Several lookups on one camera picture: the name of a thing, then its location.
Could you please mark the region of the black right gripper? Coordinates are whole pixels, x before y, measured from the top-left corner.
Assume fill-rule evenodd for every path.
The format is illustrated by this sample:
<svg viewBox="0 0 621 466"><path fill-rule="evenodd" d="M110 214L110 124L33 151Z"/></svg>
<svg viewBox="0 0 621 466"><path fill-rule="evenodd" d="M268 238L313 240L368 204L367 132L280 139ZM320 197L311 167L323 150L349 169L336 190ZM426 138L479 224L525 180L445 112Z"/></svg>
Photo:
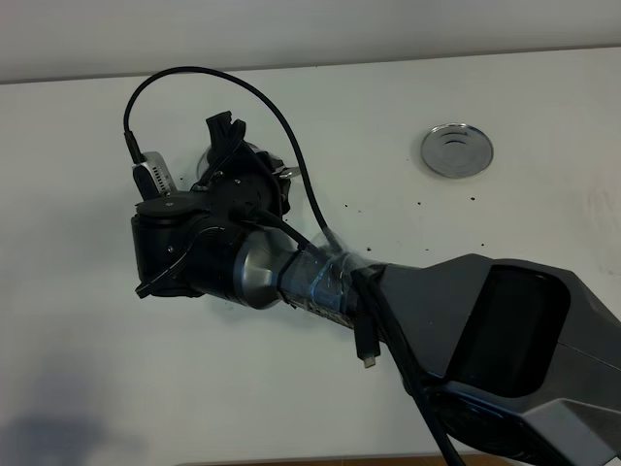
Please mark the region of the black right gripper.
<svg viewBox="0 0 621 466"><path fill-rule="evenodd" d="M290 180L274 176L269 160L254 153L248 142L242 142L243 122L233 120L231 112L223 112L206 123L212 153L208 156L209 168L201 177L211 177L205 185L192 185L200 207L189 217L229 217L231 211L242 210L246 204L277 217L288 214Z"/></svg>

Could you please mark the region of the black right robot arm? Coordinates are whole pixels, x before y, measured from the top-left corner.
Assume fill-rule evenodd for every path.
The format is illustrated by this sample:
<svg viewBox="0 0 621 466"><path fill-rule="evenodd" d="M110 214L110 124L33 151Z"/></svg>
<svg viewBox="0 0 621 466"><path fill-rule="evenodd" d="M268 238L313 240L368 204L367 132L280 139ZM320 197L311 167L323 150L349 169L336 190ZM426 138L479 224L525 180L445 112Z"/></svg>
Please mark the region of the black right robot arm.
<svg viewBox="0 0 621 466"><path fill-rule="evenodd" d="M277 303L388 350L441 454L464 444L530 465L620 454L620 322L573 272L467 254L418 268L368 261L330 230L285 220L281 161L229 113L208 119L208 167L187 191L143 187L131 220L140 297Z"/></svg>

